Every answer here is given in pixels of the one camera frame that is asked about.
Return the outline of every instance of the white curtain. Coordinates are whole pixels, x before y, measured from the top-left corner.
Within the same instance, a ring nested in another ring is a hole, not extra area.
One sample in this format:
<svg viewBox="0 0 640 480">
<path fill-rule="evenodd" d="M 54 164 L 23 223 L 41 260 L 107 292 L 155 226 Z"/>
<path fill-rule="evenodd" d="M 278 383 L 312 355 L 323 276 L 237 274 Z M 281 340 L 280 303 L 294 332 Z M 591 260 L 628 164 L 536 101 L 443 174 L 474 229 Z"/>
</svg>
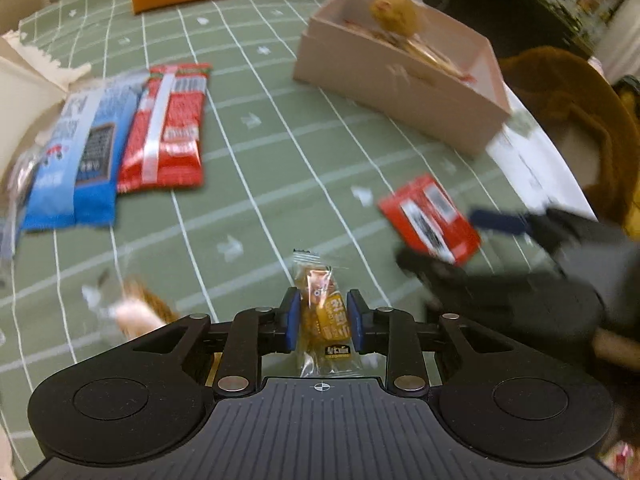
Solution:
<svg viewBox="0 0 640 480">
<path fill-rule="evenodd" d="M 640 0 L 625 0 L 594 55 L 610 83 L 625 75 L 640 78 Z"/>
</svg>

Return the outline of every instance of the table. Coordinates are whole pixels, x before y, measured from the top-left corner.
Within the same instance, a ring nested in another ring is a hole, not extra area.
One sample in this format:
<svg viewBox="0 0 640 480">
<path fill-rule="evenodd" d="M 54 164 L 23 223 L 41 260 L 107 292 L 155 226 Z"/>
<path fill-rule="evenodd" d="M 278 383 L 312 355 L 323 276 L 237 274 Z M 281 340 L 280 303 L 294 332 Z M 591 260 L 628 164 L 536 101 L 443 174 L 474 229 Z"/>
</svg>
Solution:
<svg viewBox="0 0 640 480">
<path fill-rule="evenodd" d="M 18 474 L 42 458 L 26 418 L 31 391 L 110 346 L 81 293 L 105 269 L 141 276 L 180 314 L 230 320 L 249 306 L 278 304 L 292 283 L 292 250 L 310 249 L 336 267 L 342 290 L 359 288 L 373 306 L 393 304 L 420 317 L 422 286 L 396 267 L 399 239 L 375 201 L 427 171 L 462 211 L 584 201 L 571 177 L 564 195 L 557 195 L 564 189 L 558 182 L 531 178 L 536 164 L 544 166 L 538 173 L 566 170 L 539 128 L 526 138 L 506 128 L 492 156 L 468 160 L 372 110 L 292 81 L 300 33 L 322 1 L 215 0 L 133 16 L 130 0 L 62 0 L 21 23 L 23 41 L 63 66 L 90 62 L 98 77 L 194 59 L 214 71 L 202 131 L 203 188 L 120 197 L 111 230 L 20 240 L 12 282 L 0 292 L 0 417 Z M 523 149 L 515 146 L 519 139 Z M 532 142 L 549 153 L 541 158 Z M 545 261 L 526 240 L 483 237 L 471 272 Z M 267 363 L 265 373 L 276 366 L 286 364 Z"/>
</svg>

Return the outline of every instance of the gray ribbed plate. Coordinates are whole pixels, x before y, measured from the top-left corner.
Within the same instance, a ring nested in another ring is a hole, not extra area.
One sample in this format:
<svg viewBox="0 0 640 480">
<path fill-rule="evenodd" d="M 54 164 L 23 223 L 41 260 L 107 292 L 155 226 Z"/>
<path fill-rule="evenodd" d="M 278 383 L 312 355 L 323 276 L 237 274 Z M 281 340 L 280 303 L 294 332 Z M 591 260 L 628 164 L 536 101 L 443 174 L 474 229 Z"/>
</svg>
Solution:
<svg viewBox="0 0 640 480">
<path fill-rule="evenodd" d="M 271 378 L 258 394 L 223 400 L 182 447 L 146 463 L 92 468 L 54 458 L 33 480 L 605 480 L 595 460 L 523 468 L 457 443 L 428 405 L 374 379 Z"/>
</svg>

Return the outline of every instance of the red snack package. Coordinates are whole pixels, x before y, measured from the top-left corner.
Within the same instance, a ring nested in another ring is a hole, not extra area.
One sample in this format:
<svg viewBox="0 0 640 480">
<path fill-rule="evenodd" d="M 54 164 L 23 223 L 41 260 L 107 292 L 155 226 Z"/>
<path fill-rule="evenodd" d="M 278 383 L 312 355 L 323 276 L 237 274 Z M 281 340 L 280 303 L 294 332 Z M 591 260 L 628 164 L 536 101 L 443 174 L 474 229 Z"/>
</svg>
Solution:
<svg viewBox="0 0 640 480">
<path fill-rule="evenodd" d="M 152 67 L 118 175 L 118 193 L 201 186 L 200 121 L 208 64 Z"/>
<path fill-rule="evenodd" d="M 405 243 L 449 262 L 466 262 L 480 246 L 480 237 L 430 174 L 419 176 L 378 207 Z"/>
</svg>

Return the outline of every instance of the red and white package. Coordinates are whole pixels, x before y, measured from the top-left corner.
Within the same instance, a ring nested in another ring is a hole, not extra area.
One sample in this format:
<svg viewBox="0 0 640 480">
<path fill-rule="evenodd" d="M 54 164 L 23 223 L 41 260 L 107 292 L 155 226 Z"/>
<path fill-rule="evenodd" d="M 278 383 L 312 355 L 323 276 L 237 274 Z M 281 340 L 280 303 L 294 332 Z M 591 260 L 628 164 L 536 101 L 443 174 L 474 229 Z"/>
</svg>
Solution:
<svg viewBox="0 0 640 480">
<path fill-rule="evenodd" d="M 208 64 L 152 67 L 118 174 L 118 193 L 201 186 L 200 121 Z"/>
<path fill-rule="evenodd" d="M 462 264 L 480 246 L 476 230 L 430 174 L 419 176 L 383 198 L 378 207 L 416 251 Z"/>
</svg>

